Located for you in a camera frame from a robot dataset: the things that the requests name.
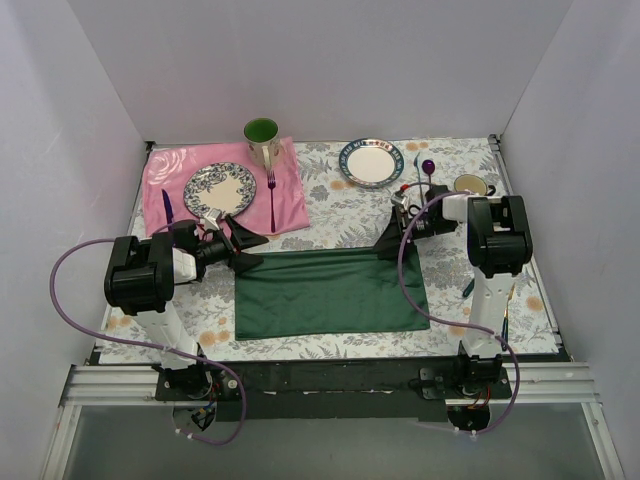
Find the dark green cloth napkin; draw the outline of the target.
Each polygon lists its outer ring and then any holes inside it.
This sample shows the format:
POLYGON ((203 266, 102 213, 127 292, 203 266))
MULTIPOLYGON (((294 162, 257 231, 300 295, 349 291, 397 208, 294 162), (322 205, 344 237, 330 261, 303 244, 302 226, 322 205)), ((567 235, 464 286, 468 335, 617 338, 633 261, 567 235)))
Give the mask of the dark green cloth napkin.
POLYGON ((239 341, 427 330, 428 310, 418 253, 410 247, 399 284, 397 260, 370 248, 264 253, 263 263, 235 278, 239 341))

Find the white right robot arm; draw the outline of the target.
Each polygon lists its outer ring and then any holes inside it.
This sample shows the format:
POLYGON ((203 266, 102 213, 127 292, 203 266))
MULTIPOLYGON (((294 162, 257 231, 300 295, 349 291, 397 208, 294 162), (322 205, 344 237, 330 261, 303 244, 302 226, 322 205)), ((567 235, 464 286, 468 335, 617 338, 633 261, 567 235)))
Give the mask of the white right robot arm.
POLYGON ((502 353, 509 348, 502 334, 509 296, 533 256, 524 199, 519 195, 452 192, 444 185, 432 185, 426 203, 412 215, 406 192, 413 186, 403 185, 392 195, 389 224, 373 251, 381 260, 396 261, 402 293, 419 314, 438 324, 465 330, 449 371, 441 381, 432 379, 431 383, 447 385, 464 397, 475 397, 501 381, 502 353), (466 231, 467 258, 474 274, 468 323, 428 314, 411 297, 404 280, 403 263, 409 245, 418 239, 450 233, 459 225, 466 231))

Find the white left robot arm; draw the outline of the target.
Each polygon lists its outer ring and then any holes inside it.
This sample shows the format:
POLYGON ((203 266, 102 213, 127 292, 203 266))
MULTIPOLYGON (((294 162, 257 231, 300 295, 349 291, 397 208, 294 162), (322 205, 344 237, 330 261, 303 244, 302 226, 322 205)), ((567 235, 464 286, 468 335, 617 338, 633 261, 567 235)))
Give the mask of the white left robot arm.
POLYGON ((193 400, 213 390, 213 377, 200 344, 187 332, 173 304, 175 287, 202 281, 207 267, 220 262, 237 274, 245 273, 263 262, 247 250, 269 242, 230 215, 225 221, 229 234, 203 218, 177 221, 144 240, 118 237, 104 280, 109 305, 133 317, 160 346, 160 371, 168 387, 193 400))

